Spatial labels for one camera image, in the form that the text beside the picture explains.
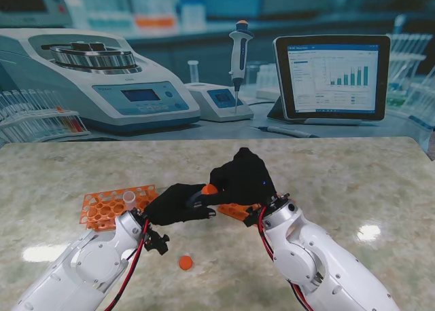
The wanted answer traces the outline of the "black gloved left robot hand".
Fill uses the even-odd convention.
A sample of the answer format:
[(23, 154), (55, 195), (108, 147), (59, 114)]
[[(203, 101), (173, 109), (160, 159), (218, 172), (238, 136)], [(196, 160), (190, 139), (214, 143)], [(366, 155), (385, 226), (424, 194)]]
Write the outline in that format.
[(151, 224), (159, 226), (213, 218), (216, 212), (212, 208), (203, 206), (199, 196), (197, 196), (197, 207), (187, 204), (187, 201), (204, 186), (205, 184), (174, 184), (146, 206), (144, 213)]

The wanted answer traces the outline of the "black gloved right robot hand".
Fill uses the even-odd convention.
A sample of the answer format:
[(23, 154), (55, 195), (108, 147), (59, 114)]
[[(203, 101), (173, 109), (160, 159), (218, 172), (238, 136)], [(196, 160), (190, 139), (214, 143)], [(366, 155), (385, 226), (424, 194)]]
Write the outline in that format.
[(264, 161), (246, 147), (240, 148), (231, 161), (214, 168), (209, 183), (217, 193), (199, 197), (196, 206), (266, 204), (277, 195)]

